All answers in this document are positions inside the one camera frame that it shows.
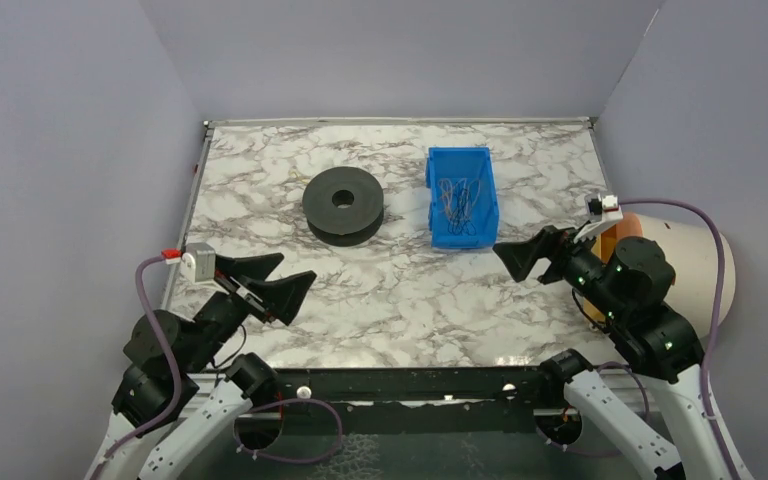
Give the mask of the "black cable spool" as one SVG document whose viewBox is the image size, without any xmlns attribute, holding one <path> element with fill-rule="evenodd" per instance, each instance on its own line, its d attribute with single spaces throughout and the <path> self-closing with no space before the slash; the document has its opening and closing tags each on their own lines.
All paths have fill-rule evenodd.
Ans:
<svg viewBox="0 0 768 480">
<path fill-rule="evenodd" d="M 352 247 L 373 237 L 384 220 L 379 181 L 357 167 L 320 172 L 305 187 L 302 209 L 311 233 L 325 244 Z"/>
</svg>

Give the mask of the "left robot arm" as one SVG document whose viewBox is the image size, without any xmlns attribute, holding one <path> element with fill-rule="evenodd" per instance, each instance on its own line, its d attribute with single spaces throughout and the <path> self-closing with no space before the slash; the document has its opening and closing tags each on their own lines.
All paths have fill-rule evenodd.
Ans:
<svg viewBox="0 0 768 480">
<path fill-rule="evenodd" d="M 124 347 L 130 365 L 112 400 L 106 436 L 87 473 L 90 479 L 176 477 L 238 413 L 281 405 L 276 372 L 254 353 L 237 357 L 195 414 L 179 419 L 198 393 L 202 372 L 247 317 L 290 324 L 316 279 L 312 271 L 278 280 L 269 275 L 280 253 L 219 256 L 207 244 L 169 249 L 137 267 L 143 316 Z M 153 309 L 143 272 L 160 262 L 177 265 L 195 285 L 214 288 L 192 319 Z"/>
</svg>

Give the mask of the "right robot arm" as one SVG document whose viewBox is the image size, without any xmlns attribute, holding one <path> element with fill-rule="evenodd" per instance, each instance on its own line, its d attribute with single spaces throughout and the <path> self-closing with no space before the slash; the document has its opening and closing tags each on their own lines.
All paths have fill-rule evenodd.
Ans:
<svg viewBox="0 0 768 480">
<path fill-rule="evenodd" d="M 667 425 L 664 438 L 610 390 L 577 351 L 542 363 L 562 397 L 589 419 L 645 479 L 749 479 L 719 410 L 701 379 L 704 352 L 691 323 L 665 301 L 675 278 L 660 246 L 641 237 L 618 241 L 607 262 L 574 242 L 575 229 L 543 228 L 493 251 L 512 278 L 524 280 L 547 259 L 543 284 L 567 282 L 605 316 L 604 331 L 640 380 Z"/>
</svg>

